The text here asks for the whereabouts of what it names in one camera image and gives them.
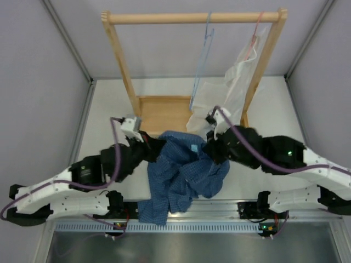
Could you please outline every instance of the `cloth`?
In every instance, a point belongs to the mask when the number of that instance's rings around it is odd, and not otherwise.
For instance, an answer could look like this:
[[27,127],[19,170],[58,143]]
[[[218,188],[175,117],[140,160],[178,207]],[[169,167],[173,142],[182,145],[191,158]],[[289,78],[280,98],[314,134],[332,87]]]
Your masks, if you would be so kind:
[[216,165],[202,151],[198,135],[166,131],[167,142],[155,163],[148,165],[151,199],[138,202],[139,221],[165,225],[168,211],[186,212],[193,198],[211,198],[222,188],[229,161]]

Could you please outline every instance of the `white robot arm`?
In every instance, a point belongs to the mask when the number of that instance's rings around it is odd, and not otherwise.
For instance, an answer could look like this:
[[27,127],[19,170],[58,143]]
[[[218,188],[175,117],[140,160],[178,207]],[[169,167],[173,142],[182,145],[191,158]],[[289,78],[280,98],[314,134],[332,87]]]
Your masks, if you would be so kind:
[[274,218],[296,209],[323,209],[351,214],[351,172],[317,155],[301,142],[286,136],[263,138],[252,128],[229,125],[230,113],[215,107],[207,121],[214,130],[207,134],[207,153],[215,162],[226,159],[273,175],[302,178],[315,185],[302,189],[259,193],[257,202],[241,203],[241,217]]
[[95,218],[106,219],[120,216],[128,207],[135,210],[136,202],[123,203],[120,193],[104,189],[122,182],[141,161],[155,162],[166,142],[140,131],[138,117],[118,121],[129,146],[115,144],[39,184],[11,186],[9,196],[15,207],[7,210],[6,220],[33,226],[62,216],[93,214]]
[[[230,125],[230,113],[215,107],[206,120],[213,125],[203,151],[215,163],[226,160],[241,163],[265,173],[294,176],[314,183],[297,190],[259,193],[256,202],[239,203],[242,219],[285,218],[288,210],[325,209],[351,215],[351,172],[317,155],[303,143],[286,136],[263,138],[253,128]],[[164,140],[140,131],[139,118],[119,119],[129,146],[116,144],[99,155],[74,163],[62,173],[37,185],[13,185],[14,201],[1,212],[3,220],[33,226],[62,216],[93,214],[96,219],[123,218],[136,202],[124,202],[117,191],[103,191],[122,182],[141,161],[155,162]]]

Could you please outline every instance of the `white floor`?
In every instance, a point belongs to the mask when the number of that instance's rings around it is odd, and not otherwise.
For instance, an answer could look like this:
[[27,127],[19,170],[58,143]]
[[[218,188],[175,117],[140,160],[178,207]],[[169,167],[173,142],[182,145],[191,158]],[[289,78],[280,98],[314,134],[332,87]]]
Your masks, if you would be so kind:
[[[134,79],[133,85],[137,95],[190,95],[193,81],[193,78]],[[220,83],[222,78],[205,78],[203,81]],[[96,155],[99,150],[112,145],[114,141],[109,117],[123,117],[127,114],[133,114],[133,111],[122,80],[98,81],[79,159]],[[248,111],[248,121],[260,135],[287,135],[303,141],[283,77],[262,78]],[[118,135],[120,142],[126,143],[120,131]],[[126,200],[149,199],[146,166],[147,163],[143,162],[134,170],[134,174],[129,175],[121,184],[113,184],[111,189],[121,192]],[[310,183],[302,179],[273,176],[231,162],[223,188],[213,199],[256,199],[261,191],[290,190],[308,185]]]

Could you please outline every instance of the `wooden rack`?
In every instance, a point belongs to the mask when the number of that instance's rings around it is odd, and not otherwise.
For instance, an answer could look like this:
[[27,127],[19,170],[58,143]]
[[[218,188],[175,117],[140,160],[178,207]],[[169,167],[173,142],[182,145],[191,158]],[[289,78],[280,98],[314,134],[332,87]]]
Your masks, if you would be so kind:
[[[256,23],[259,16],[260,13],[212,13],[209,23]],[[150,135],[159,135],[166,130],[186,132],[186,123],[191,116],[191,111],[189,111],[190,96],[136,96],[115,25],[205,24],[207,17],[208,14],[206,13],[113,15],[109,11],[104,11],[101,14],[101,20],[120,67],[134,114],[143,120],[141,130],[148,132]],[[260,22],[269,22],[272,23],[272,26],[246,93],[244,110],[241,116],[241,124],[246,127],[248,127],[247,110],[286,19],[286,8],[279,8],[277,12],[265,12],[261,17]]]

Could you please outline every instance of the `white wall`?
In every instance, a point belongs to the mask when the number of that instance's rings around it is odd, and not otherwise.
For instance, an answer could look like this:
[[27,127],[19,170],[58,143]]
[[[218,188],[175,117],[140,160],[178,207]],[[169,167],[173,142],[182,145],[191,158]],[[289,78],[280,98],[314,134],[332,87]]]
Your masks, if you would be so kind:
[[[290,79],[308,145],[351,167],[351,1],[338,0]],[[351,218],[345,218],[351,234]]]
[[[97,77],[118,77],[100,14],[274,12],[288,8],[288,19],[266,74],[287,72],[326,0],[51,0],[87,66]],[[117,33],[133,77],[193,76],[204,25],[127,25]],[[216,24],[206,75],[224,75],[251,38],[254,24]]]
[[[63,170],[88,82],[38,0],[0,8],[0,206],[12,184]],[[0,222],[0,261],[31,262],[42,226]]]

